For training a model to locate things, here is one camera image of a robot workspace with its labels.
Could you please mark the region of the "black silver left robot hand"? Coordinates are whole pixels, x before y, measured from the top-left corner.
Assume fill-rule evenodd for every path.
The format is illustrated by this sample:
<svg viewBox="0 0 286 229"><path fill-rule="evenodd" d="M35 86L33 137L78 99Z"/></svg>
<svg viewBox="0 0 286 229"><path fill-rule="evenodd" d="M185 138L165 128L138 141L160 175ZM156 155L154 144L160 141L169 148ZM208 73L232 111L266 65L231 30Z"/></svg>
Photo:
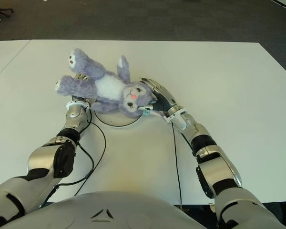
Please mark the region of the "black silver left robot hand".
<svg viewBox="0 0 286 229"><path fill-rule="evenodd" d="M72 97L76 98L77 100L83 101L91 99L91 92L93 91L93 89L92 83L90 82L89 78L81 73L77 73L72 79Z"/></svg>

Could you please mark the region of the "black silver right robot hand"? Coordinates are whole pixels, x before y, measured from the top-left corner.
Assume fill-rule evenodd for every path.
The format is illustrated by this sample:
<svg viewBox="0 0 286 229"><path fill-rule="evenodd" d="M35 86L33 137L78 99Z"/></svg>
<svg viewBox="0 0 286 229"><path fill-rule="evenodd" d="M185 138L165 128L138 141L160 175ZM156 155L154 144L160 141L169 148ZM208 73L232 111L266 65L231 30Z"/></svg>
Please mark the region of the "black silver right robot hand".
<svg viewBox="0 0 286 229"><path fill-rule="evenodd" d="M156 102L151 102L148 105L141 106L139 110L154 110L167 112L169 109L177 105L172 94L157 81L147 78L142 78L141 82L149 86L152 94L156 97Z"/></svg>

